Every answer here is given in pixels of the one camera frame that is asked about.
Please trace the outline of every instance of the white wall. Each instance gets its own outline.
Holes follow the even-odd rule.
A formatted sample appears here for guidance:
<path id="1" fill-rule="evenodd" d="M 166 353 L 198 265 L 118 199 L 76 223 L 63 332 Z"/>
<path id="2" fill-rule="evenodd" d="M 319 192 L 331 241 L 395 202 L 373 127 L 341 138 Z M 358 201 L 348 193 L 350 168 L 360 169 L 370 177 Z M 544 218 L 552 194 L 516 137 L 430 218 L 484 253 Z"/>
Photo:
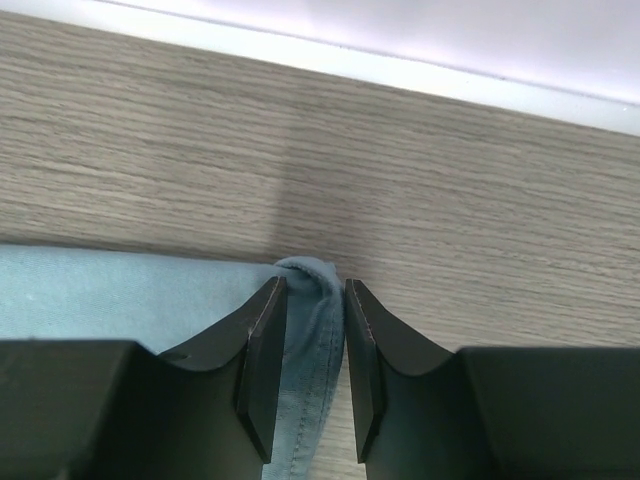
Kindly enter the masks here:
<path id="1" fill-rule="evenodd" d="M 121 0 L 640 103 L 637 0 Z"/>

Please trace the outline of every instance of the denim fabric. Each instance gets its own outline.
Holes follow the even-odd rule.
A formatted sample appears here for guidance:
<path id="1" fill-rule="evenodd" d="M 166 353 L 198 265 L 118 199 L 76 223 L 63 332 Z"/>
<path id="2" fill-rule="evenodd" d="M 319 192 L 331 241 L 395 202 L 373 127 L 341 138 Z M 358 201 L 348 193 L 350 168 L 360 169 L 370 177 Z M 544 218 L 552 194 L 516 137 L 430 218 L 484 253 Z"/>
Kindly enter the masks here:
<path id="1" fill-rule="evenodd" d="M 158 353 L 237 309 L 274 275 L 287 278 L 288 317 L 273 456 L 263 479 L 302 479 L 342 361 L 342 289 L 331 264 L 0 246 L 0 338 L 126 338 Z"/>

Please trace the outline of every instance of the wood grain texture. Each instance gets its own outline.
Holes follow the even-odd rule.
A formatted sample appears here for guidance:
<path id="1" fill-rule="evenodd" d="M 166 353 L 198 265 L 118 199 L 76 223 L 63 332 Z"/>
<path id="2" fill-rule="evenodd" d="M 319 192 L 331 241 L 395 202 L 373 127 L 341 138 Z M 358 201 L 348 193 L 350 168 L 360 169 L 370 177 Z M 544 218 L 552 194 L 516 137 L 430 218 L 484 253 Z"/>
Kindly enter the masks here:
<path id="1" fill-rule="evenodd" d="M 0 241 L 333 260 L 462 344 L 640 344 L 640 139 L 0 15 Z M 362 479 L 346 370 L 312 473 Z"/>

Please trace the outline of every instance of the folded cloth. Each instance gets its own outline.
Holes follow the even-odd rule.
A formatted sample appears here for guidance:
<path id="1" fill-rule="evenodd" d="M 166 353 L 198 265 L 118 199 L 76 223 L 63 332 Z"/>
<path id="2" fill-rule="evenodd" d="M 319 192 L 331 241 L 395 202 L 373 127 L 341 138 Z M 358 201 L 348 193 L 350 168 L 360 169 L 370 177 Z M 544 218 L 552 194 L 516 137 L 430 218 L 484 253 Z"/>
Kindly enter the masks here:
<path id="1" fill-rule="evenodd" d="M 264 480 L 309 469 L 342 361 L 342 290 L 333 265 L 275 265 L 160 255 L 0 246 L 0 338 L 135 339 L 167 350 L 287 279 L 288 316 L 271 464 Z"/>

